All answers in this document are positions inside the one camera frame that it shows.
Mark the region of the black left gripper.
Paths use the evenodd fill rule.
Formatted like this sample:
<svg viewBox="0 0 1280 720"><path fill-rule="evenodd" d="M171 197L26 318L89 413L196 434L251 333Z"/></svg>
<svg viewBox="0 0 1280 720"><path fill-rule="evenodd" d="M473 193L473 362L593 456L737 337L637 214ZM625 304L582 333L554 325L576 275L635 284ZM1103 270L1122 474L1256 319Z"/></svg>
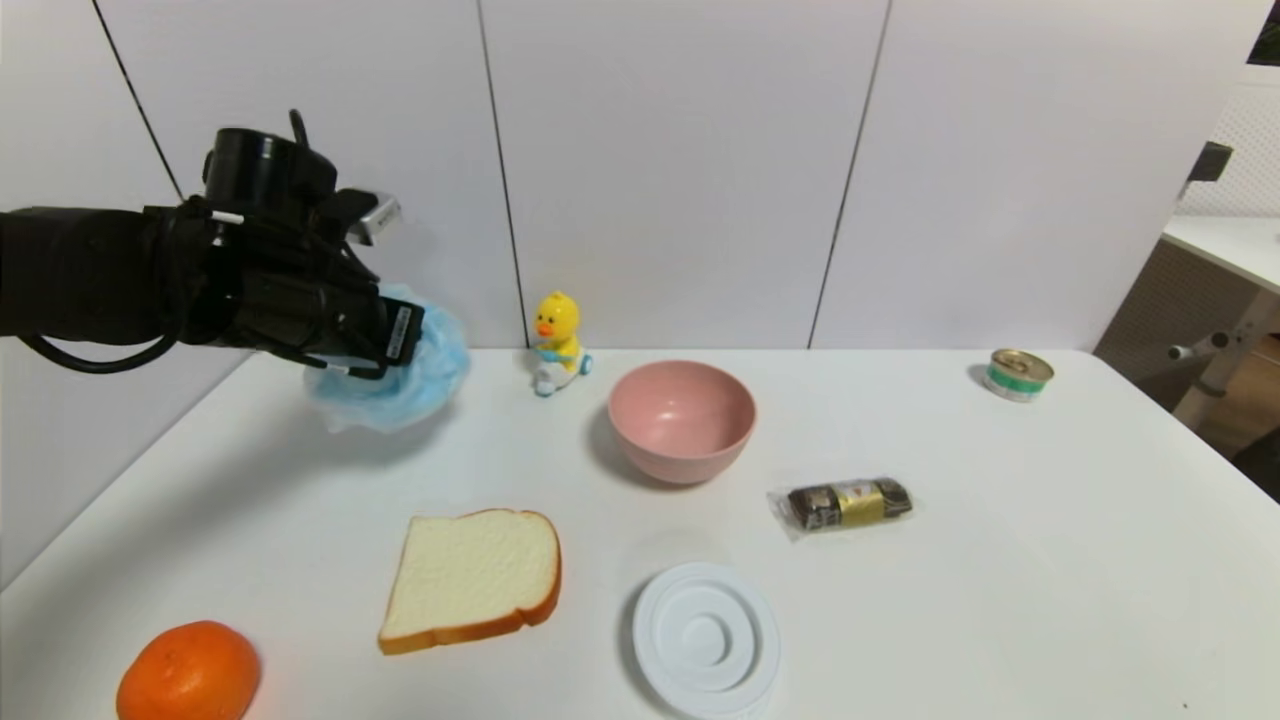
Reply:
<svg viewBox="0 0 1280 720"><path fill-rule="evenodd" d="M262 269L242 272L233 309L241 347L362 380L408 366L425 318L422 306L372 282Z"/></svg>

